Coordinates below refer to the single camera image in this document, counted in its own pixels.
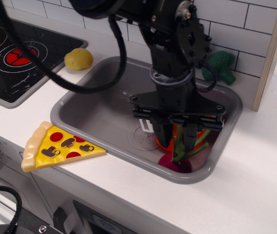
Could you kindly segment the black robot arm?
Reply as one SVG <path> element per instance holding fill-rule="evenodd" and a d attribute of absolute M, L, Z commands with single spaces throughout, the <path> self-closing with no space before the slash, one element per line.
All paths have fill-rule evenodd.
<path fill-rule="evenodd" d="M 195 83 L 195 67 L 210 68 L 205 57 L 211 38 L 204 33 L 193 1 L 73 0 L 71 5 L 91 19 L 119 16 L 138 23 L 150 49 L 150 77 L 156 91 L 129 100 L 134 116 L 151 122 L 161 145 L 169 145 L 175 124 L 182 127 L 186 151 L 194 149 L 202 129 L 223 128 L 225 108 L 204 98 Z"/>

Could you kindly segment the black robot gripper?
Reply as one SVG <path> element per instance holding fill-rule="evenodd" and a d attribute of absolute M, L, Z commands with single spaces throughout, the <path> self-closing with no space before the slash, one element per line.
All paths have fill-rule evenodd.
<path fill-rule="evenodd" d="M 172 86 L 157 85 L 156 91 L 134 94 L 129 98 L 135 118 L 148 120 L 160 144 L 167 148 L 173 124 L 183 126 L 185 152 L 192 151 L 198 129 L 222 131 L 226 108 L 208 95 L 216 83 L 194 78 Z"/>

